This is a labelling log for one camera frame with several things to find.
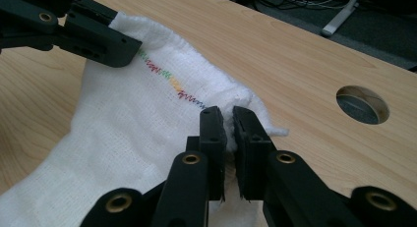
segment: white towel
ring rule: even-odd
[[[105,193],[125,187],[147,192],[166,179],[188,136],[199,135],[203,108],[218,106],[229,151],[232,108],[255,111],[272,135],[261,100],[209,63],[172,30],[119,13],[111,28],[143,42],[132,63],[114,69],[87,61],[71,132],[41,165],[0,197],[0,226],[80,226]],[[258,205],[240,200],[233,168],[226,202],[210,207],[210,226],[255,226]]]

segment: multicolored thread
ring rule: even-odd
[[[206,109],[206,106],[202,101],[199,101],[194,95],[186,92],[186,90],[183,87],[181,87],[180,82],[172,75],[171,72],[157,67],[151,61],[151,59],[144,50],[140,49],[138,54],[145,61],[151,72],[158,74],[169,81],[169,83],[174,87],[175,91],[177,91],[179,99],[188,100],[189,102],[196,104],[200,108]]]

